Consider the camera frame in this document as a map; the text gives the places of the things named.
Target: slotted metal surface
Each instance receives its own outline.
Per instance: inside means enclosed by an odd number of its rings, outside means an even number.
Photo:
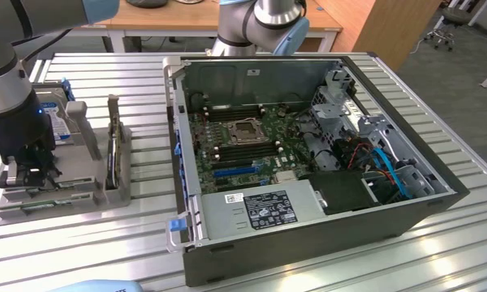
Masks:
[[[380,60],[365,54],[349,57],[471,194],[399,238],[204,287],[185,287],[181,255],[166,252],[164,236],[164,221],[176,214],[165,55],[55,54],[50,61],[38,61],[34,78],[70,80],[94,128],[108,124],[106,95],[121,96],[121,119],[133,130],[133,200],[106,212],[1,226],[0,291],[43,291],[88,279],[137,280],[146,291],[487,290],[487,165]],[[360,87],[357,98],[368,111],[377,111]]]

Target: wooden desk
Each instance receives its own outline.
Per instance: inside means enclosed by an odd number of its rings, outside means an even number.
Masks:
[[[323,39],[319,52],[329,52],[341,26],[323,10],[317,10],[315,0],[306,0],[308,38]],[[74,30],[70,35],[110,37],[113,52],[125,52],[124,37],[214,37],[218,27],[218,3],[204,0],[186,5],[169,0],[157,9],[142,9],[120,2],[118,13],[109,21]]]

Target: stool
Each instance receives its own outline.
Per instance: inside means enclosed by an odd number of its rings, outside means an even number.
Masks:
[[[444,19],[441,23],[444,24],[440,28],[433,29],[424,36],[424,41],[437,39],[435,43],[435,49],[439,48],[439,44],[444,41],[444,45],[447,46],[447,50],[452,51],[452,46],[455,45],[455,36],[451,33],[452,28],[467,24],[471,20],[471,15],[467,11],[460,10],[457,8],[447,7],[441,10],[441,16]]]

